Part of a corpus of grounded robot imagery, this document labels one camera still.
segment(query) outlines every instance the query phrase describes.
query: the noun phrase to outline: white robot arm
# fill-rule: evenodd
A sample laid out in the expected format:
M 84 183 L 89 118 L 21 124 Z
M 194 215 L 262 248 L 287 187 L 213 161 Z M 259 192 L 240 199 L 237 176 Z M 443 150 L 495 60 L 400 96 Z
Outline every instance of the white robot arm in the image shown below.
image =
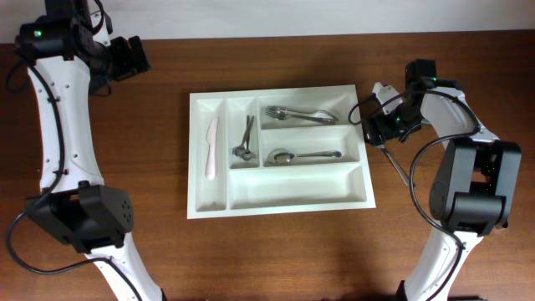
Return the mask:
M 40 187 L 46 195 L 28 199 L 21 216 L 28 215 L 60 242 L 85 253 L 118 300 L 166 300 L 135 249 L 128 195 L 104 186 L 94 155 L 88 111 L 89 93 L 110 80 L 126 79 L 150 66 L 139 38 L 131 38 L 129 43 L 123 38 L 110 40 L 110 18 L 97 3 L 101 11 L 89 15 L 87 0 L 46 1 L 47 15 L 36 23 L 24 24 L 17 37 L 16 52 L 33 66 L 28 74 L 38 101 L 43 139 Z M 22 259 L 10 242 L 8 249 L 20 263 Z M 32 267 L 29 270 L 58 273 Z
M 521 151 L 481 124 L 466 104 L 460 85 L 436 77 L 434 61 L 409 64 L 406 85 L 407 92 L 401 96 L 407 101 L 403 103 L 393 87 L 375 84 L 370 99 L 377 100 L 382 114 L 365 120 L 364 132 L 367 142 L 381 148 L 396 137 L 405 141 L 424 121 L 439 137 L 466 136 L 442 141 L 446 153 L 430 196 L 431 214 L 438 227 L 432 228 L 420 261 L 396 294 L 404 301 L 446 301 L 470 251 L 493 227 L 507 227 Z M 474 181 L 474 173 L 482 173 L 484 182 Z

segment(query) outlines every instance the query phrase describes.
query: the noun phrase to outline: cutlery tray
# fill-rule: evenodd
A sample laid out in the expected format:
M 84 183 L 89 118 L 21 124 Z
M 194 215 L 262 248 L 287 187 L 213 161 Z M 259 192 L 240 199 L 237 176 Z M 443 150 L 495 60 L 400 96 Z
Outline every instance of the cutlery tray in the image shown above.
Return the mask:
M 362 127 L 347 120 L 356 103 L 353 85 L 190 94 L 187 217 L 374 208 Z M 264 106 L 327 110 L 339 121 L 275 120 L 262 112 Z M 232 154 L 242 143 L 247 115 L 255 117 L 249 149 L 256 157 L 250 161 Z M 216 177 L 208 180 L 206 133 L 215 118 Z M 353 120 L 359 118 L 356 110 Z M 342 157 L 295 158 L 273 166 L 268 154 L 277 148 L 294 154 L 340 151 Z

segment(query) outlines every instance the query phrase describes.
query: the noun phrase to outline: table surface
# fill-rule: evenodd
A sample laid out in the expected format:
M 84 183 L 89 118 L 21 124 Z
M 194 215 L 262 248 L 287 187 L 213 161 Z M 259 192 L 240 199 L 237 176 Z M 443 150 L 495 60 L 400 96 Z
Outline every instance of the table surface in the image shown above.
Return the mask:
M 355 84 L 360 99 L 375 82 L 404 87 L 405 65 L 435 59 L 442 78 L 461 82 L 481 122 L 522 147 L 510 227 L 473 251 L 451 295 L 529 300 L 535 295 L 535 31 L 371 34 L 302 38 L 146 41 L 153 69 L 89 98 L 94 152 L 107 186 L 129 192 L 135 245 L 169 300 L 359 299 L 393 294 L 415 267 L 431 230 L 380 150 L 367 146 L 376 209 L 187 220 L 189 93 Z M 16 62 L 0 46 L 0 79 Z M 38 194 L 42 164 L 32 89 L 0 89 L 0 229 Z M 430 127 L 388 143 L 406 170 L 436 137 Z M 443 150 L 416 171 L 427 207 Z M 24 220 L 14 247 L 32 265 L 58 268 L 82 259 Z M 109 300 L 88 266 L 56 276 L 20 268 L 0 247 L 0 298 Z

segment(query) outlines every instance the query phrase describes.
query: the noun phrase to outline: white plastic knife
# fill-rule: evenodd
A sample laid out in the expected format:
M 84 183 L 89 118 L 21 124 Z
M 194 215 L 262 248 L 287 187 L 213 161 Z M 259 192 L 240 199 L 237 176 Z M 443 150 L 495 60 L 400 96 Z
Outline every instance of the white plastic knife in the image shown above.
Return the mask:
M 213 180 L 216 177 L 216 141 L 217 141 L 217 124 L 219 118 L 214 118 L 211 121 L 210 128 L 208 128 L 208 134 L 206 134 L 206 140 L 210 145 L 208 150 L 208 160 L 206 161 L 206 178 Z

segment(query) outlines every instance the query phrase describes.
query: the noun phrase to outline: fork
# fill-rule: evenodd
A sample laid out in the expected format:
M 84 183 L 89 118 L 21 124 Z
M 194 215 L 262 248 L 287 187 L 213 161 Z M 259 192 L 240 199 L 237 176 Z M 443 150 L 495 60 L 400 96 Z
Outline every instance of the fork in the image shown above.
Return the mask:
M 294 118 L 299 118 L 302 120 L 319 122 L 320 124 L 323 124 L 323 125 L 334 125 L 336 123 L 336 120 L 333 118 L 312 117 L 312 116 L 306 116 L 306 115 L 301 115 L 301 114 L 288 113 L 285 111 L 276 110 L 271 107 L 263 107 L 262 112 L 265 115 L 276 120 L 287 120 L 291 117 L 294 117 Z

